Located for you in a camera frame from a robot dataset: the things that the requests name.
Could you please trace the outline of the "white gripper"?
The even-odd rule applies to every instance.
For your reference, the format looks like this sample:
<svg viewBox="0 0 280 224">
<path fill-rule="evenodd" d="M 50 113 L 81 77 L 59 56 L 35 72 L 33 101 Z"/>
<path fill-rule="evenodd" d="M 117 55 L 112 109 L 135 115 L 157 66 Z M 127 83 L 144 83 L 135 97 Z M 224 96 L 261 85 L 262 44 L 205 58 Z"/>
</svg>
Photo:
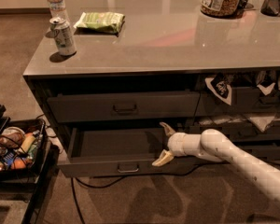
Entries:
<svg viewBox="0 0 280 224">
<path fill-rule="evenodd" d="M 176 133 L 167 123 L 161 122 L 160 126 L 164 129 L 168 139 L 169 150 L 163 150 L 160 156 L 152 162 L 155 167 L 161 167 L 170 162 L 175 156 L 195 156 L 201 154 L 201 136 L 199 134 Z"/>
</svg>

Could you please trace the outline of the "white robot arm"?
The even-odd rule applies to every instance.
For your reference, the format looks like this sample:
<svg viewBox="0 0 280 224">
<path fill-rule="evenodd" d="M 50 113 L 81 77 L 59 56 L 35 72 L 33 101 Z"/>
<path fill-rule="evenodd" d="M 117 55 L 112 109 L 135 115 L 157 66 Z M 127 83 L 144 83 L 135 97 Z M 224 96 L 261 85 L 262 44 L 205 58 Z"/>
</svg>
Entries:
<svg viewBox="0 0 280 224">
<path fill-rule="evenodd" d="M 183 156 L 214 162 L 227 161 L 280 207 L 280 170 L 240 149 L 218 130 L 187 134 L 176 132 L 165 122 L 161 122 L 160 126 L 168 137 L 167 149 L 152 162 L 153 166 L 161 167 L 174 157 Z"/>
</svg>

